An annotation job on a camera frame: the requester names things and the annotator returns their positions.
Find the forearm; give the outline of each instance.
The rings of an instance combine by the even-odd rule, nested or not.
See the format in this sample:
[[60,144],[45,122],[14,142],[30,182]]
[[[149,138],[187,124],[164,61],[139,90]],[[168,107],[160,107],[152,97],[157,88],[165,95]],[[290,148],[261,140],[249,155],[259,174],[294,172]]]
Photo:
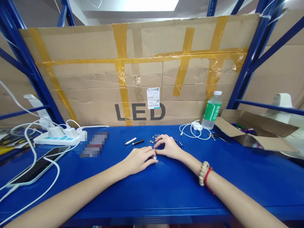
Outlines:
[[106,188],[125,178],[120,166],[118,163],[73,185],[17,217],[6,227],[59,227]]
[[[181,153],[177,159],[199,176],[202,162],[186,152]],[[245,228],[287,227],[252,198],[214,171],[209,173],[206,184]]]
[[192,172],[195,173],[195,175],[200,175],[200,168],[202,166],[202,163],[195,157],[193,157],[191,154],[183,151],[177,159],[184,163],[186,166],[188,166],[189,169],[191,169]]

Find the water bottle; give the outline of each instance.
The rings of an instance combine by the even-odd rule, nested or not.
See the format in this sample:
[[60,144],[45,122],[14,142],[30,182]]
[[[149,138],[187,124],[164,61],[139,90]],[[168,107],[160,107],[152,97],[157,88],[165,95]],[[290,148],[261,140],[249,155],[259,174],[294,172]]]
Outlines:
[[222,106],[222,91],[215,91],[213,97],[207,102],[202,125],[207,129],[213,129],[215,120]]

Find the green bottle label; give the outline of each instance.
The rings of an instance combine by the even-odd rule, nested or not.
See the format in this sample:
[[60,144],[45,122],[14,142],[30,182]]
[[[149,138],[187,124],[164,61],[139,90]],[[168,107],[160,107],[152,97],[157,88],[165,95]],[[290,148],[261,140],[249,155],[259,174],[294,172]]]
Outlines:
[[219,114],[219,109],[221,108],[221,104],[211,104],[207,103],[206,110],[204,113],[204,119],[215,121]]

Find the red string bracelet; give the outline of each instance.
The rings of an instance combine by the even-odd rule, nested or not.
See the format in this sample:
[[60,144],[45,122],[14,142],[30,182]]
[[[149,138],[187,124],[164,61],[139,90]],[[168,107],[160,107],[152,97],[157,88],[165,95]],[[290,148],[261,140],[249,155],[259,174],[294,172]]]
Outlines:
[[208,171],[207,171],[207,173],[206,173],[206,175],[205,175],[205,178],[204,178],[204,185],[206,185],[207,189],[210,192],[212,192],[213,195],[215,195],[215,193],[213,191],[211,191],[211,189],[207,186],[207,177],[208,177],[208,175],[209,175],[209,173],[210,173],[211,170],[213,170],[213,168],[210,166],[209,169],[208,169]]

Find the metal cylinder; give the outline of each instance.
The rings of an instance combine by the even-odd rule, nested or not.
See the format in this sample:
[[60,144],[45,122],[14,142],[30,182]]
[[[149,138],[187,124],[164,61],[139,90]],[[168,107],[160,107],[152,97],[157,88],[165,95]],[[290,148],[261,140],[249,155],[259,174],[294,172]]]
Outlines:
[[125,145],[126,145],[126,146],[129,145],[131,142],[134,142],[135,140],[136,140],[136,137],[133,138],[133,139],[131,139],[131,140],[129,140],[128,142],[126,142]]
[[139,141],[137,141],[137,142],[133,142],[132,145],[135,146],[135,145],[137,145],[137,144],[143,143],[144,141],[145,141],[145,140],[142,139],[142,140],[139,140]]

